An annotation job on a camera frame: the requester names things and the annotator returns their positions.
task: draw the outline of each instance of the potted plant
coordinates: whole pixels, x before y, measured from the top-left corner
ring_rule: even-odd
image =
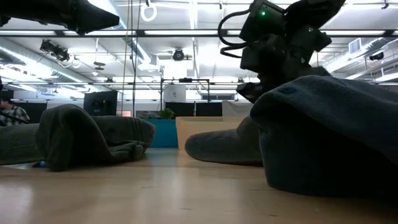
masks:
[[[151,147],[177,148],[177,128],[173,119],[175,113],[166,108],[159,111],[160,119],[148,119],[156,127],[155,139]]]
[[[159,111],[159,115],[161,119],[173,119],[174,117],[174,112],[168,108]]]

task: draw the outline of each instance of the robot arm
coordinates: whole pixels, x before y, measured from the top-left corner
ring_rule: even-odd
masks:
[[[313,28],[321,28],[333,18],[346,0],[301,0],[286,9],[288,27],[308,24]]]
[[[119,24],[118,16],[91,5],[87,0],[0,1],[0,27],[12,17],[44,25],[61,25],[80,35]]]
[[[245,83],[236,91],[254,103],[265,92],[305,75],[330,75],[323,68],[311,68],[314,51],[321,51],[331,39],[319,28],[337,14],[344,0],[301,0],[286,10],[267,0],[255,0],[247,11],[235,12],[221,20],[219,37],[229,47],[221,54],[241,58],[241,68],[258,73],[260,83]],[[225,41],[220,27],[233,16],[247,14],[239,37],[245,43]],[[243,49],[242,56],[226,53]]]

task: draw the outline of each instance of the green plant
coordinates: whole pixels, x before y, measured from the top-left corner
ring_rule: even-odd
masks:
[[[159,115],[161,119],[172,119],[174,116],[174,112],[168,108],[159,111]]]

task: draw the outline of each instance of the desk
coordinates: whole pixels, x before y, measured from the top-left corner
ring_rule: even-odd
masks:
[[[398,208],[281,192],[259,167],[149,149],[138,162],[68,172],[0,167],[6,224],[398,223]]]

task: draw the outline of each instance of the ceiling light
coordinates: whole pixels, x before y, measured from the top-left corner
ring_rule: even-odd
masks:
[[[385,82],[385,83],[379,83],[379,85],[397,86],[398,82]]]
[[[157,71],[159,71],[160,70],[160,66],[153,65],[153,64],[150,64],[150,63],[142,63],[142,64],[138,65],[138,69],[139,70],[157,70]]]
[[[35,88],[27,86],[27,85],[22,85],[22,84],[19,85],[19,86],[13,85],[13,84],[8,84],[8,86],[11,86],[11,87],[14,87],[14,88],[20,88],[22,90],[27,90],[27,91],[36,91]]]
[[[61,74],[61,75],[63,75],[64,77],[67,77],[67,78],[69,78],[69,79],[75,81],[75,82],[81,83],[81,80],[79,80],[79,79],[77,79],[77,78],[75,78],[75,77],[73,77],[73,76],[71,76],[71,75],[68,75],[68,74],[63,73],[63,72],[60,72],[60,71],[58,71],[58,73]]]
[[[217,30],[146,30],[146,35],[216,35]]]
[[[69,89],[66,89],[66,88],[59,88],[58,92],[63,94],[63,95],[72,96],[74,98],[84,98],[85,97],[84,93],[80,93],[80,92],[75,91],[75,90],[69,90]]]
[[[63,31],[63,33],[67,36],[78,36],[78,34],[74,31]],[[131,30],[99,30],[99,31],[93,31],[90,32],[88,34],[86,34],[86,36],[101,36],[101,35],[109,35],[109,36],[120,36],[120,35],[135,35],[136,31],[132,31],[131,34]]]
[[[51,30],[0,30],[0,35],[55,35]]]
[[[389,75],[384,75],[380,78],[375,79],[376,83],[380,83],[380,82],[385,82],[385,81],[389,81],[389,80],[393,80],[398,78],[398,73],[393,73],[393,74],[389,74]]]
[[[327,35],[382,35],[384,30],[321,30]]]
[[[239,35],[241,33],[240,30],[228,30],[226,32],[228,35]]]
[[[354,79],[359,78],[359,77],[361,77],[361,76],[362,76],[361,74],[350,75],[349,77],[347,77],[347,78],[345,78],[345,79],[354,80]]]

